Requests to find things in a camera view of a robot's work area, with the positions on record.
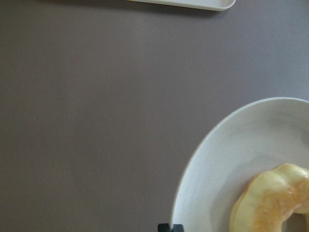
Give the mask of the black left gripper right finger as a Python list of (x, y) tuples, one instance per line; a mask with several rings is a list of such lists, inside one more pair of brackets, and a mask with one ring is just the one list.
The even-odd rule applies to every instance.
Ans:
[(182, 224), (174, 224), (172, 228), (172, 232), (183, 232)]

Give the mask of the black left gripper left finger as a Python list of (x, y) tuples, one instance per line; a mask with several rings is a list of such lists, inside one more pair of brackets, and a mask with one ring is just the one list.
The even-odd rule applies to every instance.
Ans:
[(161, 223), (157, 226), (158, 232), (170, 232), (170, 226), (168, 223)]

